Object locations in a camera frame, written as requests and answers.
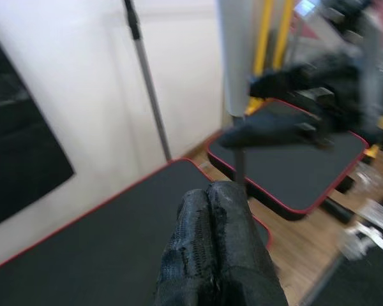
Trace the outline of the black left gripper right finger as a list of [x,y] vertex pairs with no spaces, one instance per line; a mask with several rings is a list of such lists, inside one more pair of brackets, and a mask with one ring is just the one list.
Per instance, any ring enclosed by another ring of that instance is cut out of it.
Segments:
[[220,306],[288,306],[273,261],[234,182],[208,187]]

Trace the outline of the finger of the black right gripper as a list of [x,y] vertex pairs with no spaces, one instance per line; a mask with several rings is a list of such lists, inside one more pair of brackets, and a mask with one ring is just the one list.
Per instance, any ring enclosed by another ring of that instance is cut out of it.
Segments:
[[248,94],[253,98],[276,98],[287,92],[311,88],[312,74],[315,66],[300,63],[283,69],[266,70],[261,75],[252,76],[249,81]]
[[320,145],[319,120],[306,113],[255,113],[219,137],[219,144],[228,149],[296,143]]

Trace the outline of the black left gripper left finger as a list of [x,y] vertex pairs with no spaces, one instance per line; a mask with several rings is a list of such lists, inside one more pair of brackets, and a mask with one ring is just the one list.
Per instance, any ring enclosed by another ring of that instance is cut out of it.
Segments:
[[210,188],[182,197],[160,261],[153,306],[220,306]]

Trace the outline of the silver handled broom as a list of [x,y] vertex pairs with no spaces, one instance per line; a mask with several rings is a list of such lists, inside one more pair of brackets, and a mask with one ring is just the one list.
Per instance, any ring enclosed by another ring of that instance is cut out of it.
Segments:
[[234,36],[238,33],[235,22],[241,10],[233,12],[236,8],[233,0],[216,0],[216,3],[222,44],[225,109],[231,117],[232,126],[236,127],[244,119],[243,105],[240,102],[242,85],[239,81],[243,69],[239,67],[238,39]]

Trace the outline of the small black red-edged mat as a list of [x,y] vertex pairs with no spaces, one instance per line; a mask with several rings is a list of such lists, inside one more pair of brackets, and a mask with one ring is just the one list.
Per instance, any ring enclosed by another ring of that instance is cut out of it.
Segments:
[[353,132],[333,135],[333,148],[312,145],[226,149],[216,135],[207,143],[211,164],[244,186],[248,196],[289,221],[319,207],[356,167],[367,142]]

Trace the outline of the grey machine panel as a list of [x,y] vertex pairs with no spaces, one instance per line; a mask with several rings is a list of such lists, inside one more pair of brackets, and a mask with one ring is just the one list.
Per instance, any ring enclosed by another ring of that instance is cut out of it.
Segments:
[[305,15],[294,11],[294,16],[297,24],[288,52],[287,62],[289,64],[293,63],[296,58],[301,35],[305,27],[310,28],[329,51],[335,51],[343,44],[343,40],[337,31],[317,11],[309,11]]

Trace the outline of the large black red-edged mat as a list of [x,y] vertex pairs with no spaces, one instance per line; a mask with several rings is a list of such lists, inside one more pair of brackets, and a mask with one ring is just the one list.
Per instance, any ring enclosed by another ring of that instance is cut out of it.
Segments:
[[211,182],[180,159],[0,264],[0,306],[152,306],[183,195]]

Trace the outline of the black foam roller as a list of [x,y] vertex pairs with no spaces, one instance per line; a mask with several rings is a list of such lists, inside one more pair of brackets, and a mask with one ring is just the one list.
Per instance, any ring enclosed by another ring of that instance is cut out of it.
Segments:
[[321,203],[320,207],[329,215],[340,221],[342,224],[348,224],[354,216],[354,212],[351,209],[344,207],[331,198],[326,198]]

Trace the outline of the silver metal rack frame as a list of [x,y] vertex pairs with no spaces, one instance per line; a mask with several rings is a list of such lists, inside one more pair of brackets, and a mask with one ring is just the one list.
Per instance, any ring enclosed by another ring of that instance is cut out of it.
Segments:
[[144,78],[144,83],[146,86],[147,95],[149,97],[149,103],[153,111],[154,121],[160,138],[161,147],[163,154],[167,162],[172,160],[172,155],[170,153],[169,143],[167,140],[167,134],[163,119],[161,116],[160,107],[156,97],[156,91],[154,88],[153,78],[151,75],[149,62],[147,60],[146,50],[142,41],[142,33],[139,26],[139,19],[135,11],[135,7],[132,3],[132,0],[123,0],[124,7],[126,9],[126,19],[128,26],[131,31],[132,39],[135,45],[137,52],[137,57],[139,60],[140,68],[142,71],[142,76]]

